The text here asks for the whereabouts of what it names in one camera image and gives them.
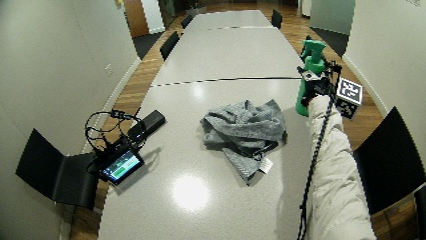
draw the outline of white table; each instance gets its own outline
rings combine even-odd
[[[294,110],[300,80],[238,80],[152,87],[140,117],[157,109],[168,123],[141,150],[146,161],[110,188],[98,239],[296,239],[310,164],[306,118]],[[206,150],[200,119],[210,108],[274,99],[288,143],[274,165],[245,186],[222,152]]]
[[[152,86],[238,78],[300,78],[304,63],[276,28],[185,33]]]
[[[218,28],[273,27],[260,10],[229,11],[198,14],[184,33]]]

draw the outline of wall outlet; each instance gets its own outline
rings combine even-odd
[[[110,76],[114,72],[114,69],[112,68],[110,64],[105,67],[106,75]]]

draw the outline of white sleeve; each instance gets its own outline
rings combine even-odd
[[[311,153],[327,105],[327,96],[318,96],[309,103]],[[342,117],[333,106],[311,181],[309,239],[375,239],[362,185],[357,181],[357,164],[342,127]]]

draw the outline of wooden floor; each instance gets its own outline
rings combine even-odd
[[[319,36],[309,28],[309,20],[298,15],[297,8],[294,6],[278,6],[270,3],[234,3],[234,4],[214,4],[208,5],[209,12],[229,11],[229,10],[248,10],[260,9],[268,19],[270,19],[273,9],[277,9],[284,15],[281,32],[289,40],[293,48],[298,53],[302,50],[302,40],[306,35],[310,35],[314,39],[321,40]],[[153,45],[150,51],[145,55],[142,62],[121,92],[117,99],[114,109],[122,110],[128,113],[134,113],[144,100],[149,85],[156,77],[160,67],[164,63],[160,55],[160,46],[165,42],[166,38],[173,31],[182,32],[181,20],[184,15],[178,16],[158,41]],[[349,70],[343,61],[330,49],[325,49],[325,57],[327,60],[335,60],[342,65],[342,77],[358,82],[357,77]],[[362,107],[357,113],[354,121],[343,120],[345,132],[349,136],[353,149],[355,149],[365,141],[375,127],[382,120],[379,111],[374,105],[370,95],[363,92]],[[114,120],[108,120],[104,129],[114,124]],[[118,134],[109,135],[109,140],[114,140]],[[104,202],[106,197],[108,184],[98,183],[96,207],[104,208]],[[71,239],[97,239],[98,226],[101,221],[101,214],[88,211],[80,207],[76,207],[72,221]],[[399,204],[386,211],[371,216],[373,228],[378,239],[414,239],[415,236],[415,215],[413,198],[407,197]]]

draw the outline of electronic device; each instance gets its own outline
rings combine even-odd
[[[133,119],[137,122],[128,131],[128,134],[121,132],[118,140],[113,143],[108,142],[104,136],[104,133],[110,132],[113,129],[105,131],[88,127],[91,118],[102,113],[106,113],[110,117],[118,119],[118,123],[113,129],[118,127],[120,131],[120,124],[124,120]],[[146,138],[165,123],[165,117],[157,110],[154,110],[144,119],[140,119],[134,115],[129,115],[122,111],[112,110],[110,112],[93,113],[91,118],[88,119],[85,126],[85,135],[93,147],[96,158],[89,163],[87,170],[102,181],[109,181],[112,184],[118,185],[122,180],[145,164],[138,151],[144,146]],[[96,138],[91,137],[91,131],[98,132],[101,136]],[[96,147],[91,142],[92,140],[102,140],[105,143],[104,149]]]
[[[117,152],[112,159],[114,159],[114,161],[101,170],[100,176],[112,184],[118,185],[118,183],[121,183],[121,181],[144,165],[144,160],[130,148],[125,148],[122,151]]]
[[[132,141],[142,142],[165,124],[164,115],[154,110],[128,131],[128,136]]]

